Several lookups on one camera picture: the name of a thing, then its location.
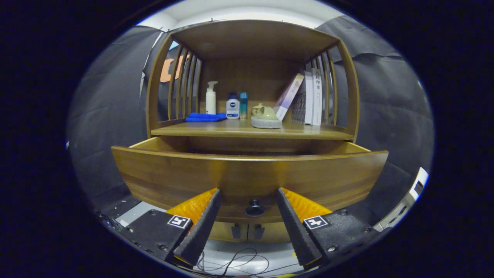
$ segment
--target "wooden cabinet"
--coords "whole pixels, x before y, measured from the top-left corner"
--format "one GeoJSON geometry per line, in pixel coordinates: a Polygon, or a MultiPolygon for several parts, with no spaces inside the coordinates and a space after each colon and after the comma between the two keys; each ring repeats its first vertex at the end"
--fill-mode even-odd
{"type": "MultiPolygon", "coordinates": [[[[328,87],[323,92],[326,99],[328,87]]],[[[212,22],[168,35],[148,84],[149,139],[129,147],[113,146],[112,152],[132,194],[158,207],[168,209],[204,191],[220,188],[223,201],[210,238],[250,240],[254,232],[251,229],[261,224],[265,230],[259,241],[286,241],[288,235],[274,200],[279,187],[337,210],[363,200],[379,177],[388,152],[370,151],[354,144],[358,111],[355,68],[338,38],[284,22],[212,22]],[[175,101],[168,102],[170,120],[160,122],[158,87],[172,41],[179,44],[177,55],[185,53],[190,57],[187,61],[175,59],[171,66],[172,76],[180,69],[178,81],[169,83],[168,99],[175,101]],[[306,62],[322,68],[325,80],[333,80],[332,87],[336,89],[335,78],[329,78],[333,72],[329,49],[333,47],[342,56],[348,83],[346,127],[336,126],[335,120],[329,122],[328,115],[320,127],[291,122],[290,111],[283,127],[275,130],[253,128],[249,119],[184,121],[190,112],[204,111],[206,83],[211,80],[219,81],[217,112],[224,112],[231,91],[248,92],[248,111],[257,102],[273,105],[306,62]],[[199,65],[199,74],[192,74],[199,65]],[[194,90],[198,97],[192,96],[194,90]],[[257,218],[245,214],[253,198],[260,199],[266,207],[266,213],[257,218]],[[235,223],[242,231],[240,238],[231,234],[235,223]]]]}

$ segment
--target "blue towel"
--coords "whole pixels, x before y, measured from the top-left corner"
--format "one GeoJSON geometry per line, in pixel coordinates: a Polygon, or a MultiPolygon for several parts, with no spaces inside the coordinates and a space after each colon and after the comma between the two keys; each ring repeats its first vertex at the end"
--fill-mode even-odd
{"type": "Polygon", "coordinates": [[[186,122],[218,122],[226,119],[225,113],[218,113],[216,115],[190,113],[189,117],[185,119],[186,122]]]}

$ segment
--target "white book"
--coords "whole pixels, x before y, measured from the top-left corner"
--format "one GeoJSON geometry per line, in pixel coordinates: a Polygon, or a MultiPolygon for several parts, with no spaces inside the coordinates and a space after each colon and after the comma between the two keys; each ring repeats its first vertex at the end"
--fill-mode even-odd
{"type": "Polygon", "coordinates": [[[312,110],[314,106],[314,84],[312,72],[305,71],[305,124],[312,125],[312,110]]]}
{"type": "Polygon", "coordinates": [[[312,79],[314,86],[314,104],[312,112],[312,125],[320,126],[323,115],[323,80],[321,70],[312,68],[312,79]]]}

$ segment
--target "cabinet door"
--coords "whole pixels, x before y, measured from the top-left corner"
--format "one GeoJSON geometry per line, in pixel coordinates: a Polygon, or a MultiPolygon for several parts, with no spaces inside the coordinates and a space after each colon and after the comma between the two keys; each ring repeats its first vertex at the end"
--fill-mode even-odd
{"type": "Polygon", "coordinates": [[[247,241],[247,224],[214,222],[209,239],[242,242],[247,241]]]}
{"type": "Polygon", "coordinates": [[[289,242],[287,228],[283,222],[249,224],[248,241],[252,242],[289,242]]]}

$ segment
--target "orange sign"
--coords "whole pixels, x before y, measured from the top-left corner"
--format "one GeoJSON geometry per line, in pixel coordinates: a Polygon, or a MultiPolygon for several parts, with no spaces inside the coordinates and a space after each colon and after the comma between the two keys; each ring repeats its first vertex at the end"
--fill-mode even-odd
{"type": "MultiPolygon", "coordinates": [[[[178,59],[177,72],[175,73],[175,79],[178,78],[178,74],[180,73],[180,66],[182,64],[183,56],[184,55],[181,55],[180,58],[178,59]]],[[[169,71],[170,71],[170,66],[171,66],[171,63],[173,62],[173,60],[174,60],[173,58],[165,60],[165,62],[163,64],[163,69],[161,70],[161,77],[160,77],[161,82],[164,82],[164,83],[170,82],[171,74],[169,74],[169,71]]]]}

